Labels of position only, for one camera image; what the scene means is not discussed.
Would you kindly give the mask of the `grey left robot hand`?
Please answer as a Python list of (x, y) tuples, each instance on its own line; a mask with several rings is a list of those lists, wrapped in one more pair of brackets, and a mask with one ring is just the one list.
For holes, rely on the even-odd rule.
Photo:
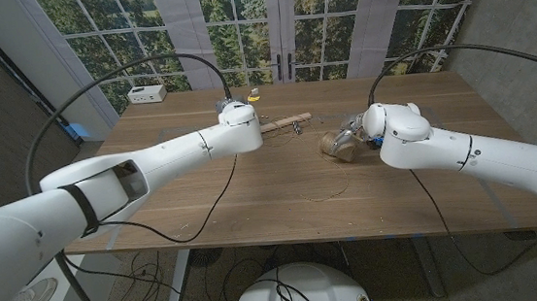
[(246, 105), (247, 101), (244, 97), (238, 96), (237, 98), (224, 98), (221, 100), (218, 100), (215, 104), (215, 109), (217, 113), (221, 114), (224, 111), (224, 108), (228, 105)]

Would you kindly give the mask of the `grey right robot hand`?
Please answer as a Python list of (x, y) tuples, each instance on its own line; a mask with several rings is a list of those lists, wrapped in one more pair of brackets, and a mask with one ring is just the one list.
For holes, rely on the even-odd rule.
[(335, 153), (341, 146), (355, 142), (364, 143), (371, 150), (376, 150), (380, 146), (377, 145), (375, 138), (366, 131), (363, 122), (364, 113), (350, 116), (341, 124), (340, 132), (336, 135), (332, 143), (330, 153)]

